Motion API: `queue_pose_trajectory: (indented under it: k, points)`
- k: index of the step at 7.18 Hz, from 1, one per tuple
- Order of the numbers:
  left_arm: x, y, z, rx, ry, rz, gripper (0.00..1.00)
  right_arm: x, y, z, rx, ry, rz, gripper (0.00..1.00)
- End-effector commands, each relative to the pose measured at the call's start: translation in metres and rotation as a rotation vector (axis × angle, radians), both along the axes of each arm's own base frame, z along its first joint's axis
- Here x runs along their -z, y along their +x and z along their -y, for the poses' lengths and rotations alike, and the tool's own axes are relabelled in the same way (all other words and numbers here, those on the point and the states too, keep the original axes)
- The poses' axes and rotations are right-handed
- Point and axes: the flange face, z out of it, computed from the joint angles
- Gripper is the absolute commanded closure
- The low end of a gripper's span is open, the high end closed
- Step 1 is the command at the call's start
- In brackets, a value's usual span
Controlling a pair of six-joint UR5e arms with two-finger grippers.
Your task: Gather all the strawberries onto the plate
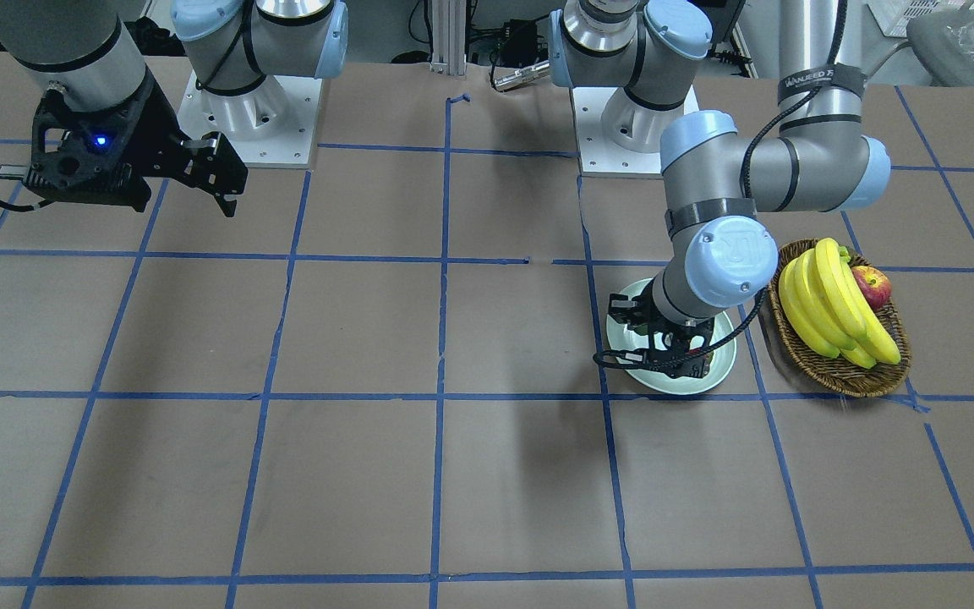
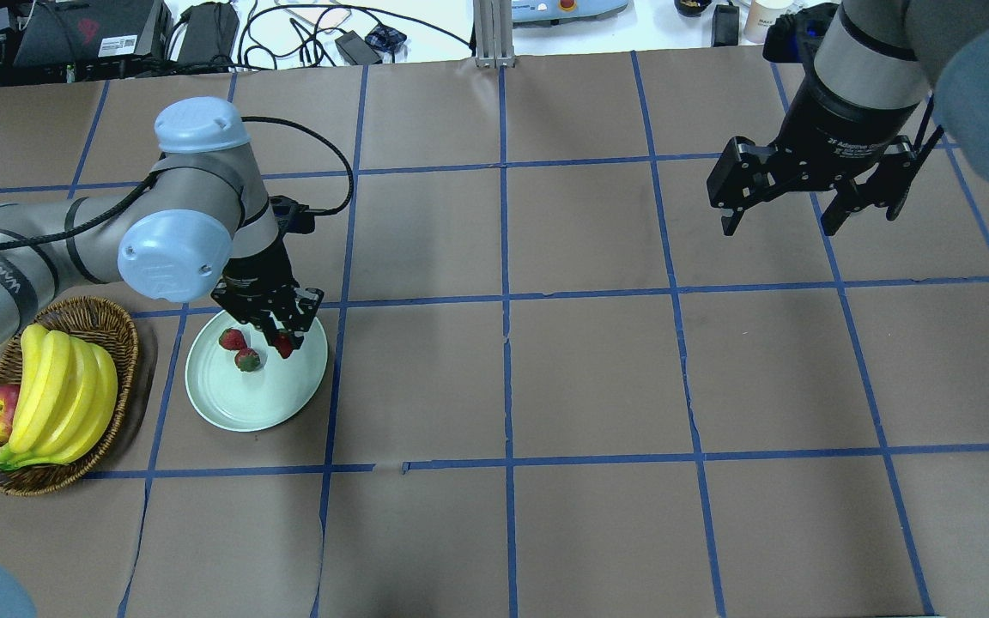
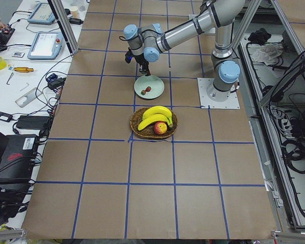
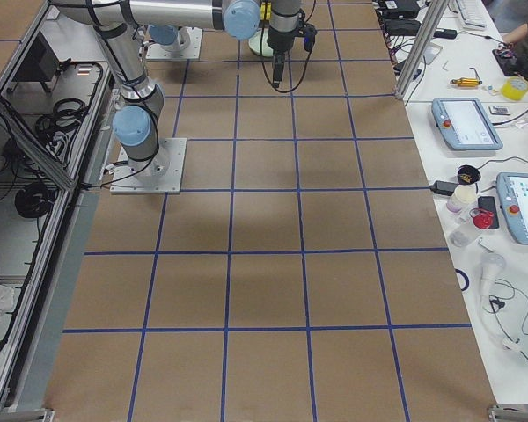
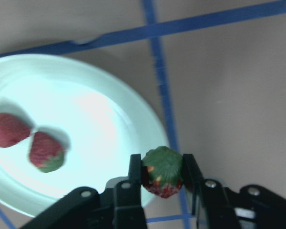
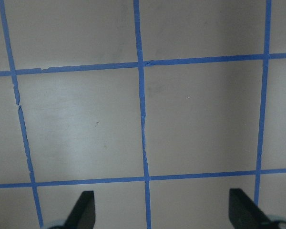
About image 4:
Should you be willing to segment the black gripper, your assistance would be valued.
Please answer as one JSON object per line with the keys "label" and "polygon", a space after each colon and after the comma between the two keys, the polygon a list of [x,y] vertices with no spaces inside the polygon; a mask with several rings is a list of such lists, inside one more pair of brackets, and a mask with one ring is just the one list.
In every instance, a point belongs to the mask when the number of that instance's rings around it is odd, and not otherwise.
{"label": "black gripper", "polygon": [[[296,86],[300,86],[302,82],[304,81],[311,56],[312,56],[312,52],[309,52],[304,61],[302,75],[299,78],[298,82],[296,83]],[[272,86],[279,86],[281,84],[284,66],[285,66],[285,54],[274,54],[273,60],[272,60],[272,70],[273,70],[272,79],[271,79]]]}

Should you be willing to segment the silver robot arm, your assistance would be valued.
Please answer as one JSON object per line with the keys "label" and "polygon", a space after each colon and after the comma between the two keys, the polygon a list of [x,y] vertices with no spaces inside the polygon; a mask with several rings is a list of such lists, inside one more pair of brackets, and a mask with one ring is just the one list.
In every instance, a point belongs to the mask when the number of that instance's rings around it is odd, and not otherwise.
{"label": "silver robot arm", "polygon": [[130,178],[153,179],[167,172],[170,157],[158,135],[164,106],[161,87],[147,74],[136,30],[173,30],[176,43],[188,27],[214,29],[236,40],[254,36],[260,26],[259,1],[54,1],[62,15],[88,25],[96,33],[118,85],[112,128],[123,147]]}

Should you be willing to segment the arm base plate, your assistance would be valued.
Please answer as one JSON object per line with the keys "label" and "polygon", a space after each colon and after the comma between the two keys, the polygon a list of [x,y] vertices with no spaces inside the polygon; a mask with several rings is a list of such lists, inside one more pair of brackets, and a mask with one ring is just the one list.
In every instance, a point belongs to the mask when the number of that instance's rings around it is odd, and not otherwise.
{"label": "arm base plate", "polygon": [[160,138],[158,154],[149,166],[131,161],[114,170],[116,181],[109,185],[113,194],[158,194],[180,192],[185,156],[186,138]]}
{"label": "arm base plate", "polygon": [[173,44],[149,42],[146,60],[151,62],[182,62],[198,60],[201,53],[203,30],[182,27],[177,31]]}

